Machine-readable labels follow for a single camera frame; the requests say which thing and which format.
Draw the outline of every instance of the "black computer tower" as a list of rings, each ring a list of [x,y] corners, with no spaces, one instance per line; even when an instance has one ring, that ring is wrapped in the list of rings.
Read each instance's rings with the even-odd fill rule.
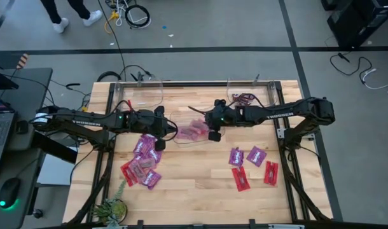
[[[327,23],[338,45],[361,46],[388,19],[388,0],[343,0]]]
[[[335,10],[340,0],[321,0],[321,4],[325,10]]]

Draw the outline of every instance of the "wooden tabletop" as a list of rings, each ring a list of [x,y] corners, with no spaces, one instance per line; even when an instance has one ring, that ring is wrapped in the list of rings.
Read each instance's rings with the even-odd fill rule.
[[[286,102],[301,99],[297,81],[281,81],[281,84]],[[104,113],[108,91],[109,83],[94,84],[89,112]],[[126,99],[132,101],[134,109],[161,102],[165,107],[165,116],[178,125],[197,118],[187,106],[207,110],[213,107],[215,99],[227,99],[227,94],[231,93],[251,92],[262,103],[268,104],[267,93],[260,88],[230,88],[227,91],[226,87],[164,87],[163,100],[159,99],[158,88],[128,88],[126,91]],[[289,120],[295,126],[303,118],[291,117]],[[139,136],[122,134],[116,139],[109,197],[116,193],[124,179],[120,167],[133,159],[132,151]],[[139,184],[124,189],[122,200],[127,204],[129,212],[123,225],[135,225],[139,219],[144,220],[145,225],[246,224],[249,219],[255,219],[256,223],[291,222],[272,120],[252,128],[225,128],[221,142],[182,144],[176,141],[167,142],[162,159],[155,169],[162,175],[162,179],[154,190],[150,191]],[[315,151],[311,141],[303,140],[301,145]],[[253,146],[265,150],[268,155],[261,167],[244,160],[243,166],[251,189],[238,192],[231,171],[233,166],[228,164],[230,150],[239,147],[245,151],[246,157]],[[82,146],[77,161],[91,149],[91,145]],[[325,215],[332,217],[317,157],[304,149],[296,153],[305,191]],[[92,153],[74,171],[63,222],[74,217],[88,198],[96,158],[97,154]],[[263,183],[267,160],[279,163],[275,186]],[[105,166],[106,157],[103,159],[102,172]],[[293,193],[301,218],[298,195],[294,189]]]

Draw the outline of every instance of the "black pants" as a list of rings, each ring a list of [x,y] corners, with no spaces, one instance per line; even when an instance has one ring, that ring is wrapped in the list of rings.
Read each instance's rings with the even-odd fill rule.
[[[54,24],[61,23],[61,17],[57,11],[57,7],[55,5],[54,0],[41,0],[43,6],[46,8],[50,19]],[[83,0],[68,0],[70,6],[77,11],[78,15],[82,19],[89,19],[90,12],[85,8]]]

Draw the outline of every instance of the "gray floor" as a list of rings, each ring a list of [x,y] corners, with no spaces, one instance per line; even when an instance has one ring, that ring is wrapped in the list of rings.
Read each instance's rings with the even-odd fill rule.
[[[0,15],[8,1],[0,1]],[[17,1],[0,29],[0,50],[116,49],[114,38],[104,32],[101,20],[84,28],[66,1],[56,1],[69,29],[58,35],[39,0]],[[96,1],[85,1],[91,10]],[[153,23],[142,30],[126,25],[115,31],[122,48],[168,48],[213,46],[289,47],[281,9],[272,0],[178,1],[139,0],[148,8]],[[285,0],[298,46],[336,46],[326,24],[329,15],[319,0]],[[388,21],[367,46],[388,46]],[[369,90],[357,75],[344,76],[329,64],[336,53],[300,53],[313,96],[326,96],[334,103],[336,122],[322,128],[336,192],[345,221],[388,224],[388,96],[387,89]],[[268,80],[298,80],[291,52],[196,52],[123,54],[126,64],[139,64],[164,80],[252,79],[258,73]],[[351,53],[335,60],[345,71],[357,66],[360,56],[369,58],[378,71],[368,83],[388,83],[388,52]],[[52,67],[60,83],[81,83],[89,92],[104,71],[119,72],[119,54],[31,55],[26,67]],[[77,108],[82,95],[50,84],[59,106]],[[61,222],[68,188],[39,191],[36,207],[45,218],[27,218],[24,228]]]

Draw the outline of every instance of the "computer mouse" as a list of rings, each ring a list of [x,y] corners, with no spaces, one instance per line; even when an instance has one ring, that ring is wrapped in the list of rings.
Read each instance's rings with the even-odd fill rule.
[[[2,208],[9,208],[15,203],[19,187],[20,179],[17,177],[10,178],[4,182],[0,190],[0,206]]]

